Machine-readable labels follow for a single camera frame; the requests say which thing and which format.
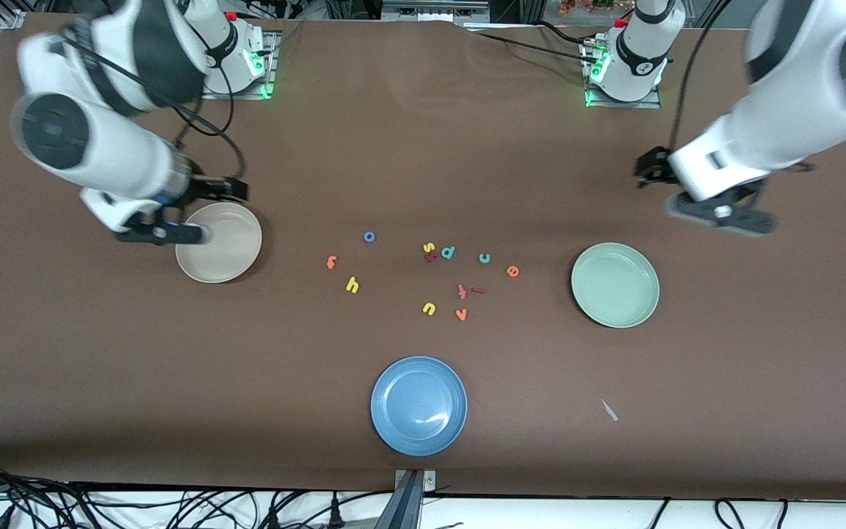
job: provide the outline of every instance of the table surface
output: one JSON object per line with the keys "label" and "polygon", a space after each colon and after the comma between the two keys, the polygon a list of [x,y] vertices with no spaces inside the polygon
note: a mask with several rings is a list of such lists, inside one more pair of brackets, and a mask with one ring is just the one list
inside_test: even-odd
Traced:
{"label": "table surface", "polygon": [[[173,248],[115,242],[11,141],[16,44],[67,21],[29,15],[0,40],[4,468],[382,489],[393,469],[427,467],[453,492],[846,498],[846,143],[813,156],[817,172],[771,178],[761,205],[778,231],[738,237],[666,217],[672,189],[630,176],[667,142],[684,61],[662,110],[587,108],[566,58],[452,24],[304,23],[273,100],[238,103],[230,130],[261,257],[198,284]],[[746,93],[743,36],[709,37],[683,140]],[[203,113],[222,123],[226,104]],[[181,125],[169,111],[140,123]],[[234,170],[217,138],[186,150]],[[429,241],[455,256],[429,264]],[[637,328],[602,328],[571,297],[574,259],[603,241],[660,277]],[[457,284],[489,292],[460,301]],[[449,362],[468,392],[466,428],[430,458],[391,451],[369,417],[376,377],[410,355]]]}

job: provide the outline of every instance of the plate rim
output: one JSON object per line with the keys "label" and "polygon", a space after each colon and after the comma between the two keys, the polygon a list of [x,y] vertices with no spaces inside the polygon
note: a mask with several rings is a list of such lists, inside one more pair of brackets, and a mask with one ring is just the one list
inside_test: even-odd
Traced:
{"label": "plate rim", "polygon": [[200,282],[201,284],[222,284],[223,282],[234,281],[236,278],[244,275],[245,272],[253,266],[254,262],[256,262],[256,258],[259,257],[259,252],[261,252],[263,248],[263,228],[259,225],[259,219],[256,218],[256,215],[250,211],[249,208],[244,207],[244,205],[238,204],[237,202],[214,202],[214,204],[208,204],[205,207],[198,209],[198,211],[195,211],[195,213],[192,213],[190,217],[186,218],[185,223],[191,223],[197,215],[201,214],[201,212],[204,212],[205,210],[208,210],[208,208],[226,208],[224,213],[236,213],[252,222],[252,224],[256,227],[256,251],[253,253],[253,261],[246,265],[246,267],[239,271],[239,273],[232,275],[231,277],[223,278],[222,280],[209,280],[209,278],[201,278],[199,275],[191,274],[191,272],[185,269],[185,264],[182,260],[187,259],[187,257],[185,257],[184,252],[190,251],[191,248],[182,247],[192,247],[192,245],[175,245],[175,260],[178,262],[178,267],[181,268],[181,271],[184,272],[186,276],[192,278],[192,280]]}
{"label": "plate rim", "polygon": [[[625,325],[614,325],[614,324],[610,324],[610,323],[607,323],[605,321],[602,321],[601,318],[598,318],[597,316],[591,314],[587,310],[587,308],[585,308],[583,306],[583,304],[580,303],[580,299],[579,299],[578,295],[576,294],[576,284],[574,282],[574,274],[576,272],[578,265],[580,265],[580,262],[583,260],[584,256],[587,256],[592,251],[604,250],[602,247],[624,248],[624,250],[628,250],[628,251],[631,251],[632,253],[639,255],[645,261],[645,263],[648,265],[648,271],[651,272],[651,274],[649,274],[649,275],[651,275],[651,277],[654,278],[654,285],[655,285],[654,303],[651,304],[651,307],[649,307],[648,314],[645,314],[640,320],[638,320],[635,323],[625,324]],[[612,241],[597,243],[597,244],[592,245],[591,247],[587,248],[587,250],[580,252],[580,254],[577,256],[576,260],[574,261],[574,266],[571,268],[570,288],[571,288],[571,294],[573,294],[573,296],[574,296],[574,301],[580,307],[581,311],[583,311],[584,314],[586,314],[587,316],[590,316],[590,319],[592,319],[594,322],[597,322],[600,325],[605,325],[605,327],[609,327],[609,328],[632,328],[632,327],[637,327],[638,325],[643,324],[645,321],[648,321],[648,319],[651,318],[651,316],[654,314],[656,309],[658,309],[658,302],[661,299],[661,281],[658,279],[658,271],[655,270],[654,264],[652,264],[651,261],[648,260],[648,257],[646,257],[644,253],[642,253],[638,250],[635,250],[635,248],[632,248],[630,245],[612,242]]]}
{"label": "plate rim", "polygon": [[[385,406],[383,406],[383,399],[382,398],[375,399],[375,396],[378,396],[379,394],[383,393],[383,389],[385,389],[385,388],[383,388],[382,381],[383,381],[383,379],[385,379],[385,376],[388,375],[388,372],[391,372],[391,370],[393,370],[395,368],[399,368],[400,364],[403,364],[403,362],[411,362],[411,361],[432,362],[432,364],[449,371],[449,374],[451,374],[452,377],[459,383],[459,390],[460,390],[460,397],[461,397],[461,399],[460,399],[460,409],[454,409],[454,411],[451,412],[452,416],[449,419],[450,424],[451,424],[451,422],[455,421],[454,417],[458,416],[459,417],[459,419],[458,419],[459,426],[458,426],[458,428],[455,429],[455,432],[453,433],[451,438],[449,438],[444,443],[444,446],[442,446],[441,448],[439,448],[437,450],[413,452],[410,449],[400,449],[400,448],[397,448],[397,446],[391,445],[391,443],[389,441],[387,441],[387,439],[385,439],[385,437],[382,434],[380,434],[380,422],[386,421],[389,424],[392,424],[392,422],[389,421],[389,419],[386,419],[386,412],[385,412],[386,408],[385,408]],[[468,394],[467,394],[467,391],[466,391],[466,385],[463,383],[463,379],[456,372],[456,369],[452,369],[452,367],[449,364],[447,364],[444,361],[441,361],[440,359],[433,358],[433,357],[427,357],[426,355],[414,355],[414,356],[410,356],[410,357],[403,357],[401,359],[397,359],[396,361],[393,361],[392,364],[390,364],[389,366],[387,366],[387,368],[385,368],[382,372],[380,372],[380,375],[378,376],[376,382],[374,382],[372,394],[370,395],[370,399],[369,399],[370,415],[372,415],[372,424],[374,426],[374,431],[377,433],[378,438],[380,438],[380,440],[383,441],[383,443],[385,443],[385,445],[389,446],[392,450],[399,452],[400,454],[403,454],[403,455],[406,455],[406,456],[414,456],[414,458],[425,458],[425,456],[432,456],[434,454],[438,454],[438,453],[444,451],[445,449],[449,448],[449,446],[451,446],[453,442],[456,442],[456,439],[459,439],[459,435],[461,435],[461,433],[463,432],[463,429],[466,427],[466,420],[468,419],[468,408],[469,408],[468,403],[469,403],[469,397],[468,397]]]}

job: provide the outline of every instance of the plate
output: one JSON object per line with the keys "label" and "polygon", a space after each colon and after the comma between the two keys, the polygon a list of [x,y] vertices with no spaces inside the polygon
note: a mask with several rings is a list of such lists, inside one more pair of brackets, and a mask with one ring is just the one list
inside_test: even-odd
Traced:
{"label": "plate", "polygon": [[233,202],[217,202],[195,211],[186,224],[204,226],[208,240],[176,245],[178,266],[192,280],[219,284],[243,274],[256,261],[263,231],[250,210]]}
{"label": "plate", "polygon": [[400,359],[385,369],[370,396],[370,417],[390,448],[431,456],[463,431],[466,388],[449,365],[430,357]]}
{"label": "plate", "polygon": [[587,248],[576,259],[570,282],[583,312],[607,327],[635,327],[658,306],[655,269],[627,245],[602,243]]}

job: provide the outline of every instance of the green plate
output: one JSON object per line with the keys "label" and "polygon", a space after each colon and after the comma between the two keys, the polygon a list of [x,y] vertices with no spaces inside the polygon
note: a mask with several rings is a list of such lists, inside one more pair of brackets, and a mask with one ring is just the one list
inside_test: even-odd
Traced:
{"label": "green plate", "polygon": [[658,306],[655,269],[627,245],[602,243],[587,248],[576,259],[570,284],[583,312],[607,327],[635,327]]}

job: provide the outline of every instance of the screw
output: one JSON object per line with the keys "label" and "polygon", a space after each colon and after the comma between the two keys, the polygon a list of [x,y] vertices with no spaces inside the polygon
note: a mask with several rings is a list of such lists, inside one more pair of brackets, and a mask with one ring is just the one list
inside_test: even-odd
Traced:
{"label": "screw", "polygon": [[733,208],[730,206],[718,206],[714,208],[714,217],[727,218],[733,214]]}

